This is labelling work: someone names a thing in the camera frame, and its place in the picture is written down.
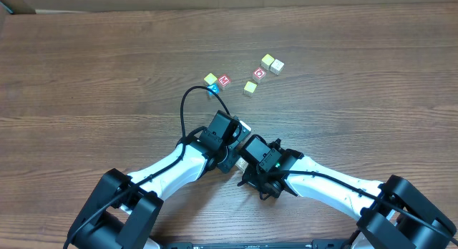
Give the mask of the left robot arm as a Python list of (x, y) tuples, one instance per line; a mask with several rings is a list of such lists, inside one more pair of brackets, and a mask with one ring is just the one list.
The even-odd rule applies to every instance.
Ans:
[(69, 229), (66, 246), (77, 248), (158, 248), (150, 232), (166, 199), (182, 186), (238, 160), (235, 149), (251, 133), (237, 117), (217, 111), (208, 127), (182, 138), (155, 164), (129, 174), (103, 174)]

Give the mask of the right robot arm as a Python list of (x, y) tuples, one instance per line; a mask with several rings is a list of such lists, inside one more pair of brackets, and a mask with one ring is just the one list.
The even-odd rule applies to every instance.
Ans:
[(354, 220), (350, 248), (446, 248), (455, 224), (408, 180), (362, 180), (324, 167), (303, 153), (253, 135), (240, 149), (242, 183), (265, 200), (282, 192), (325, 203)]

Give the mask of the white patterned block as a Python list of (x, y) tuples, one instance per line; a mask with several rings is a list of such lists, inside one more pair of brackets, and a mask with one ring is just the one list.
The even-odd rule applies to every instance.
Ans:
[(243, 159), (239, 158), (235, 163), (235, 166), (242, 172), (245, 172), (246, 168), (248, 167), (248, 163)]

